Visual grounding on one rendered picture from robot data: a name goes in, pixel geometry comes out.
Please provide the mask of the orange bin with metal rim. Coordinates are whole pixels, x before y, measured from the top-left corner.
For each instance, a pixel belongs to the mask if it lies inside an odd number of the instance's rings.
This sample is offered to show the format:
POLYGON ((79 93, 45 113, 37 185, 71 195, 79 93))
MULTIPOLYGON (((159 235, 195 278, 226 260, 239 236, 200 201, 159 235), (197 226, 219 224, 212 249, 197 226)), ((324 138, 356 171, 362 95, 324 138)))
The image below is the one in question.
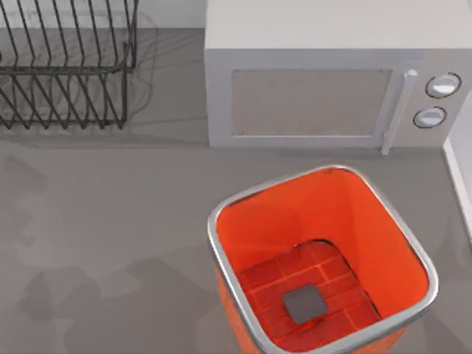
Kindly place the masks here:
POLYGON ((207 237, 240 354, 389 354, 439 291, 413 231, 348 166, 227 198, 207 237))

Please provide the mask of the microwave door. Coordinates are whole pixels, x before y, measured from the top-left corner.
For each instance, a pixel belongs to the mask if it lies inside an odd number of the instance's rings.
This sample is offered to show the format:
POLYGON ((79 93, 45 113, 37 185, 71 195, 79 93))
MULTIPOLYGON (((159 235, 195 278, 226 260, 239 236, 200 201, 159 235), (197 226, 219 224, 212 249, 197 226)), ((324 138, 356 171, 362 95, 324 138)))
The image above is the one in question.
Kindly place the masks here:
POLYGON ((213 147, 379 148, 413 65, 391 49, 207 49, 213 147))

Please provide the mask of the pale microwave oven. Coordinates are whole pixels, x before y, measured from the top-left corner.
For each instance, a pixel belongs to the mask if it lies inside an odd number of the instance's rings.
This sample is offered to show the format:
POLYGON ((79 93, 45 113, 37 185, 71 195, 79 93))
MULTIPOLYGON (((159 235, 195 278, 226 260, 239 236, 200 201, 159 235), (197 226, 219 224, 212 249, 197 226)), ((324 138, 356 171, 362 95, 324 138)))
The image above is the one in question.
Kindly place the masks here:
POLYGON ((208 0, 207 49, 404 52, 418 76, 391 150, 439 148, 472 94, 472 0, 208 0), (427 82, 449 72, 459 90, 428 96, 427 82), (417 128, 414 115, 435 106, 447 113, 443 123, 417 128))

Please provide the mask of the small microwave knob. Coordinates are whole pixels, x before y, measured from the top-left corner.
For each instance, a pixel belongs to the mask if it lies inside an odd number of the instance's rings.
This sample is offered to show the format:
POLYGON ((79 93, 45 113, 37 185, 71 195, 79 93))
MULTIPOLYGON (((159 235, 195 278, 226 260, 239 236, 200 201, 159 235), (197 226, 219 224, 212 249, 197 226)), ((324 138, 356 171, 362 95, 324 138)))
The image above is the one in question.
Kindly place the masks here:
POLYGON ((441 107, 435 106, 418 111, 413 117, 413 123, 420 129, 435 128, 441 125, 446 117, 446 111, 441 107))

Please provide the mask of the large microwave knob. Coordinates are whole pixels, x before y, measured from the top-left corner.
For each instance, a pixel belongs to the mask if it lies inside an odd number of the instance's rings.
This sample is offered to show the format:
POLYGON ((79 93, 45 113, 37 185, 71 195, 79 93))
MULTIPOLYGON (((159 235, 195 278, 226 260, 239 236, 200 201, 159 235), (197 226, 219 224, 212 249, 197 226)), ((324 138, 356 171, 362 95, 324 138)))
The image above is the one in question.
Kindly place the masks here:
POLYGON ((449 72, 432 77, 426 84, 426 93, 434 99, 442 99, 456 93, 461 85, 460 76, 449 72))

